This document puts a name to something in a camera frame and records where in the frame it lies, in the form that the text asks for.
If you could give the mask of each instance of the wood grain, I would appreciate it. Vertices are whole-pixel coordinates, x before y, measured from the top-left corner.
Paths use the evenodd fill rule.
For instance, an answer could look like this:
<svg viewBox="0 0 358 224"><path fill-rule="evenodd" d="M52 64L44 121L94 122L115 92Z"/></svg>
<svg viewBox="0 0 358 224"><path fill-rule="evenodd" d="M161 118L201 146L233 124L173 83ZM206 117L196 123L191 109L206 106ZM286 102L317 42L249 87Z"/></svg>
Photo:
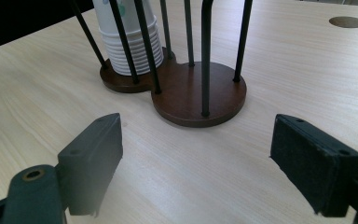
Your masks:
<svg viewBox="0 0 358 224"><path fill-rule="evenodd" d="M159 1L151 3L163 36ZM191 4L199 61L201 1ZM214 1L212 62L234 67L242 6ZM183 2L167 7L172 50L186 63ZM94 11L84 16L103 49ZM100 215L69 223L351 223L353 210L347 218L315 216L269 158L277 113L358 150L358 29L331 25L336 16L358 18L358 7L255 1L242 68L246 103L232 120L206 129L160 118L149 92L108 90L75 18L1 46L0 199L14 174L55 165L93 120L118 112L124 157Z"/></svg>

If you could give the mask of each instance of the round hole in table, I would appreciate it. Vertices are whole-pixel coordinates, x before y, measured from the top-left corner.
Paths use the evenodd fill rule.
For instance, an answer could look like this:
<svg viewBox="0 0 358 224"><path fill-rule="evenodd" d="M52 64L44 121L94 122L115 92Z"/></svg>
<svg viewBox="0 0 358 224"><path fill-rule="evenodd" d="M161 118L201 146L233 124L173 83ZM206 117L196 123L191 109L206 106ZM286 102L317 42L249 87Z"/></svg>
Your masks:
<svg viewBox="0 0 358 224"><path fill-rule="evenodd" d="M358 28L358 18L354 17L334 17L329 22L342 28Z"/></svg>

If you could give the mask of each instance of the cup holder stand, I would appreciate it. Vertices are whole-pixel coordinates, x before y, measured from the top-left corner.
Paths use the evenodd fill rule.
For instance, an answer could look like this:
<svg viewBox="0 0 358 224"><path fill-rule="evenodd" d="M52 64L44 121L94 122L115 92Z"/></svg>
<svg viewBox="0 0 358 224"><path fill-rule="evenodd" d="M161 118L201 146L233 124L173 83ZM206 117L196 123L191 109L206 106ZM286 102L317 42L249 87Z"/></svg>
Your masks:
<svg viewBox="0 0 358 224"><path fill-rule="evenodd" d="M91 45L93 39L88 34L88 27L82 22L82 17L76 10L76 1L73 2L75 12ZM186 127L211 127L233 118L244 105L246 97L246 83L241 77L241 65L249 26L252 0L245 1L242 16L240 44L237 56L236 69L220 63L211 63L211 16L213 0L204 0L202 3L201 25L201 62L193 61L193 45L191 34L191 10L189 0L185 0L186 32L189 63L176 62L171 51L169 25L165 0L160 0L161 12L167 47L163 48L164 60L155 66L154 56L148 38L145 12L142 1L134 0L141 31L145 43L145 50L150 66L150 72L138 76L131 57L130 47L125 36L124 26L119 16L116 0L110 0L117 29L129 62L131 76L122 76L115 72L109 60L102 60L101 52L93 46L101 62L100 75L103 84L110 90L125 93L151 91L154 107L165 119Z"/></svg>

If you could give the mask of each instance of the dark brown wooden base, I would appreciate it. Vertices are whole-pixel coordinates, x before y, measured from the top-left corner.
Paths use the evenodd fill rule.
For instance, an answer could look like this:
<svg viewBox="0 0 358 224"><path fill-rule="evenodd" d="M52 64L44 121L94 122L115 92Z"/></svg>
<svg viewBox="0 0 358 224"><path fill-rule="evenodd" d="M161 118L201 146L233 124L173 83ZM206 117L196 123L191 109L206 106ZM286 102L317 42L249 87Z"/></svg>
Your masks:
<svg viewBox="0 0 358 224"><path fill-rule="evenodd" d="M246 83L232 81L234 69L220 63L211 63L210 75L210 115L201 114L201 63L189 67L188 63L178 64L173 55L168 59L167 50L163 48L164 62L157 69L161 93L153 91L150 73L140 75L138 84L133 84L132 77L116 73L109 60L108 69L100 71L104 85L113 90L126 93L152 91L154 107L159 114L181 126L211 127L233 118L242 108L246 97Z"/></svg>

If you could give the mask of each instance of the stacked plastic cups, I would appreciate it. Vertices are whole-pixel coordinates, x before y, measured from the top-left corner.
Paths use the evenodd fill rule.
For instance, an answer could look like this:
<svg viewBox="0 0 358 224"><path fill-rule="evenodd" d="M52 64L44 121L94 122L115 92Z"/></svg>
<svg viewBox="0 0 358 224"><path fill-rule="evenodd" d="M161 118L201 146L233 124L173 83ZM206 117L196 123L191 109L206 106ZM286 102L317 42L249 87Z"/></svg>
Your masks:
<svg viewBox="0 0 358 224"><path fill-rule="evenodd" d="M124 30L129 41L133 62L138 75L150 71L147 60L144 40L138 22L138 16L133 0L115 0L118 4L120 16L123 21ZM127 62L127 57L118 34L115 18L109 0L92 0L97 13L100 33L105 44L106 52L110 59L113 69L121 75L130 76L131 71ZM156 67L163 61L161 43L158 35L158 25L156 16L152 12L149 0L143 0L147 28L155 58Z"/></svg>

